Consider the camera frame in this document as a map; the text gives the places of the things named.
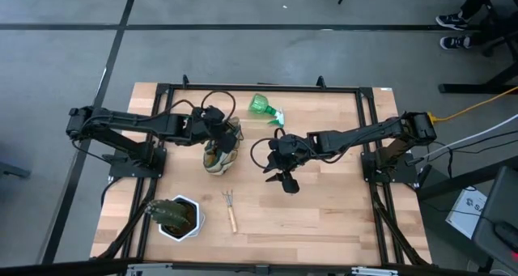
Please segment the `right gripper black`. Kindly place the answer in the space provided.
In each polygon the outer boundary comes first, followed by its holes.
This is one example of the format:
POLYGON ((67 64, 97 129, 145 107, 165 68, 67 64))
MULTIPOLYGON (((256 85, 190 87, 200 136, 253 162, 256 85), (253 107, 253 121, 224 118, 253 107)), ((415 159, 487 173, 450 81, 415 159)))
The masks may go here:
POLYGON ((306 141, 294 134, 287 134, 281 138, 270 139, 268 147, 270 153, 267 156, 268 163, 264 171, 280 170, 283 172, 275 173, 265 181, 280 181, 285 193, 298 193, 298 181, 293 178, 290 172, 311 159, 306 141))

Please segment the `green cactus plant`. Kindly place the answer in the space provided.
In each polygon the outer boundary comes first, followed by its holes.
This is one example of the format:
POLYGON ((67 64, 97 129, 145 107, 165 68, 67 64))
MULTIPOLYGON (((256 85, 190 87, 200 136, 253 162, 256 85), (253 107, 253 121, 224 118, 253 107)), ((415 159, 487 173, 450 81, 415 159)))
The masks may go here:
POLYGON ((172 200, 154 200, 147 205, 145 212, 163 226, 181 229, 190 225, 187 217, 188 208, 172 200))

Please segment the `black aluminium table frame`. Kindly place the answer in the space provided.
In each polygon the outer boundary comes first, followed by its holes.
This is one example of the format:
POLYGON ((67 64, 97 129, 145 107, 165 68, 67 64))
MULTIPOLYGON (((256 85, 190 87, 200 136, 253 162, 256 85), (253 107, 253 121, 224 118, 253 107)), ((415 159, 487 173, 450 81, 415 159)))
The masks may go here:
POLYGON ((230 171, 212 176, 202 169, 202 147, 167 144, 163 175, 121 179, 107 193, 91 255, 116 239, 142 197, 183 195, 206 216, 194 238, 176 242, 149 219, 138 222, 117 258, 135 257, 130 271, 146 266, 179 270, 230 270, 267 275, 282 272, 357 273, 377 268, 395 274, 431 262, 418 199, 405 183, 379 186, 363 177, 360 155, 373 144, 350 149, 333 164, 311 161, 296 171, 300 191, 289 195, 266 182, 261 170, 274 129, 265 117, 248 111, 253 95, 265 95, 287 113, 286 130, 305 135, 318 130, 348 130, 397 115, 391 89, 137 83, 129 111, 149 114, 185 100, 205 100, 241 119, 244 140, 230 171), (222 192, 233 192, 238 232, 233 233, 222 192))

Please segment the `green plastic spray bottle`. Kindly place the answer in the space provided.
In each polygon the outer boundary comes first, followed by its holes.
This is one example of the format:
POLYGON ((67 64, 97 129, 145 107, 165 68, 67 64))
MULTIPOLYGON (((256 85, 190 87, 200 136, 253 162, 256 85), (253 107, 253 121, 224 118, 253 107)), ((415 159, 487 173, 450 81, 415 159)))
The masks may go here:
POLYGON ((285 115, 280 108, 274 108, 270 105, 268 99, 262 95, 256 93, 248 106, 248 110, 256 114, 267 114, 273 119, 269 121, 270 125, 276 125, 283 127, 285 125, 285 115))

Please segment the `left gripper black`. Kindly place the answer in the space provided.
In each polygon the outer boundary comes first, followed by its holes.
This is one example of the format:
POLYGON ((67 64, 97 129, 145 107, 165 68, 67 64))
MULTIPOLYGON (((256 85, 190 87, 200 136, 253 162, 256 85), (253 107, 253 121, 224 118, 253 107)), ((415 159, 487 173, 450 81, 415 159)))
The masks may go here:
POLYGON ((214 106, 195 107, 191 116, 190 131, 193 141, 218 139, 218 148, 225 153, 229 153, 235 148, 239 136, 235 133, 224 133, 225 115, 221 110, 214 106))

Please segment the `white hexagonal plant pot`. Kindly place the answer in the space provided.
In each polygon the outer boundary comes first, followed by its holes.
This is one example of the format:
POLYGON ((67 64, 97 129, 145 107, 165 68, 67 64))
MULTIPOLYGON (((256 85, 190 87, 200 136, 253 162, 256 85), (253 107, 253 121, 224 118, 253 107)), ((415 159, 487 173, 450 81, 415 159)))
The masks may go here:
POLYGON ((172 199, 164 199, 164 200, 172 200, 174 202, 182 203, 188 208, 188 220, 190 221, 190 225, 182 227, 181 229, 175 229, 172 227, 163 226, 158 224, 159 232, 172 239, 176 242, 184 241, 188 238, 194 238, 198 236, 200 233, 203 224, 206 220, 205 214, 202 212, 200 205, 194 200, 185 197, 183 195, 177 195, 172 199))

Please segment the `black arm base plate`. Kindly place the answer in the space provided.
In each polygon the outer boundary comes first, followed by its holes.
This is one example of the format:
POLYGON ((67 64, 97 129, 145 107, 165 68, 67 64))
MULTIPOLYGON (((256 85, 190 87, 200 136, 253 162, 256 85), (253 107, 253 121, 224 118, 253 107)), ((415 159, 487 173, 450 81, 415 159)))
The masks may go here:
POLYGON ((407 162, 414 159, 413 155, 406 152, 397 161, 388 167, 377 167, 374 152, 363 152, 361 155, 363 177, 367 182, 374 183, 417 183, 418 174, 414 165, 407 162))
POLYGON ((131 160, 126 153, 119 150, 115 150, 113 155, 102 155, 102 158, 109 162, 109 175, 112 177, 160 178, 163 175, 167 153, 166 148, 156 147, 151 166, 131 160))

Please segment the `black desk leg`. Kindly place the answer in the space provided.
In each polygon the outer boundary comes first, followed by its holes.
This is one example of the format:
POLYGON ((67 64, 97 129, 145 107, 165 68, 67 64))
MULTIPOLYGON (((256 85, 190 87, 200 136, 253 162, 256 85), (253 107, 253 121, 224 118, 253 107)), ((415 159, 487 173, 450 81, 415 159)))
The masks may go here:
POLYGON ((518 77, 518 62, 514 62, 485 83, 441 83, 438 90, 443 94, 501 94, 515 87, 507 83, 516 77, 518 77))

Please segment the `wooden handled hand rake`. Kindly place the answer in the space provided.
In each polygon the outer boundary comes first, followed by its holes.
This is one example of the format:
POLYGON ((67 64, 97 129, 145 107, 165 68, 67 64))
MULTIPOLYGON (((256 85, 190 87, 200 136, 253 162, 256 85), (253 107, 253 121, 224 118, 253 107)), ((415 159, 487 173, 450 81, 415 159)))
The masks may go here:
POLYGON ((222 192, 222 195, 227 204, 227 212, 228 212, 228 216, 229 216, 229 220, 230 220, 230 224, 231 224, 231 230, 233 233, 237 233, 238 226, 237 226, 237 222, 236 222, 235 212, 233 209, 233 192, 231 190, 225 191, 225 192, 222 192))

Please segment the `person's shoe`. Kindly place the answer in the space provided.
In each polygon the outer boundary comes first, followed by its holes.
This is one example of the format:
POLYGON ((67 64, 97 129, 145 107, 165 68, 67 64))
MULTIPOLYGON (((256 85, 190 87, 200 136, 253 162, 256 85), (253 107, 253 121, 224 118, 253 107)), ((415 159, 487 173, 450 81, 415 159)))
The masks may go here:
POLYGON ((469 36, 445 36, 439 41, 442 49, 469 49, 471 47, 471 39, 469 36))
POLYGON ((435 21, 443 28, 464 31, 469 25, 470 18, 464 17, 464 13, 459 11, 450 15, 437 15, 435 21))

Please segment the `green and beige gardening bag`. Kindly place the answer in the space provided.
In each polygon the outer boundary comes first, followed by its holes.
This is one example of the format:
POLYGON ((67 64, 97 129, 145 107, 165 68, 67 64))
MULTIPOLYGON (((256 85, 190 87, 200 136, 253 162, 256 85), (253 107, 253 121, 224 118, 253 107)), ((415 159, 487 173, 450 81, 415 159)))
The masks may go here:
POLYGON ((221 176, 233 165, 239 153, 240 142, 244 140, 240 119, 232 117, 228 123, 230 128, 227 132, 236 138, 232 149, 229 152, 223 151, 215 140, 210 140, 204 147, 203 166, 209 174, 215 176, 221 176))

